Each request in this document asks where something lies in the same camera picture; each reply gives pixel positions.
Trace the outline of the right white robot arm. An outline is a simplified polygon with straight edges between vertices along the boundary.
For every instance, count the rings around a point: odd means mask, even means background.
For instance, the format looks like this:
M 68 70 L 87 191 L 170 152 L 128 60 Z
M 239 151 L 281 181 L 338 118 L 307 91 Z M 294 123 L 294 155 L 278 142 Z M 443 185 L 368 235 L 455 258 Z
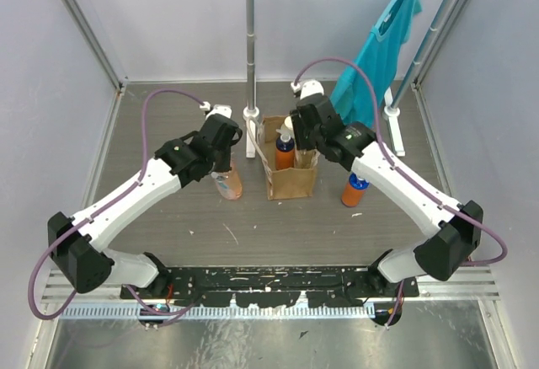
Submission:
M 371 265 L 369 284 L 378 296 L 389 296 L 409 277 L 447 281 L 477 248 L 481 234 L 470 221 L 482 221 L 481 206 L 440 193 L 396 158 L 372 129 L 360 122 L 344 124 L 326 95 L 299 100 L 290 115 L 300 149 L 316 149 L 376 186 L 425 236 L 423 242 L 387 251 Z

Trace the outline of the amber bottle white cap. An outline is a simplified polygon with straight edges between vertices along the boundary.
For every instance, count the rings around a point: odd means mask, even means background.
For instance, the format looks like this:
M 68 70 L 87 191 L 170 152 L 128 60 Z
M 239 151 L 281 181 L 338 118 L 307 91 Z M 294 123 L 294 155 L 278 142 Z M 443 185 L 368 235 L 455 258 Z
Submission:
M 317 150 L 295 150 L 294 168 L 313 169 L 318 164 Z

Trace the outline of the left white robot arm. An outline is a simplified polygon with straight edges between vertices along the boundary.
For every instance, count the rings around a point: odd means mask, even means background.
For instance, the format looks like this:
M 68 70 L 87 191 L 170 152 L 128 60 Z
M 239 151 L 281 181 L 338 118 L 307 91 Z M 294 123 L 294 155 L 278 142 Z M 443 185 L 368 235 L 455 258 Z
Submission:
M 48 240 L 60 244 L 51 259 L 79 294 L 103 284 L 131 285 L 150 298 L 163 296 L 171 274 L 153 254 L 110 248 L 112 240 L 151 206 L 193 181 L 230 168 L 231 148 L 243 132 L 232 110 L 219 105 L 198 131 L 165 142 L 142 170 L 100 201 L 75 213 L 53 215 Z

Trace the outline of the blue pump bottle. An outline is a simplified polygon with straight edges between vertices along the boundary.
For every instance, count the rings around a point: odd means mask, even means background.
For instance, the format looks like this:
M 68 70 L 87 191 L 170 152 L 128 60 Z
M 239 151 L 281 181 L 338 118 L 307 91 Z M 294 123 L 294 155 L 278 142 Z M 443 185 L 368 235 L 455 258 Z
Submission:
M 284 170 L 294 167 L 295 143 L 291 133 L 285 129 L 277 130 L 278 137 L 275 142 L 275 167 Z

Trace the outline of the pink cap clear bottle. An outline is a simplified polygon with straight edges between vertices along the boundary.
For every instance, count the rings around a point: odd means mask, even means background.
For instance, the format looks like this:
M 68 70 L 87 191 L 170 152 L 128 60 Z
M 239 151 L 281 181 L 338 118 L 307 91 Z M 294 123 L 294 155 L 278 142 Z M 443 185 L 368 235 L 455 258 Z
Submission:
M 227 172 L 212 172 L 211 177 L 224 199 L 236 201 L 242 196 L 243 184 L 234 157 L 231 157 L 230 169 Z

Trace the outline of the orange bottle blue cap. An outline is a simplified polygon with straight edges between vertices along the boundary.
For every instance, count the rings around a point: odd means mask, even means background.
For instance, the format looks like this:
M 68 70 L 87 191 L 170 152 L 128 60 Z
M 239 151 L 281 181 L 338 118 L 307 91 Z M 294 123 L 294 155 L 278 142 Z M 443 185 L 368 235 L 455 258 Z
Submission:
M 370 183 L 366 179 L 351 174 L 341 195 L 341 202 L 347 207 L 356 207 L 369 188 Z

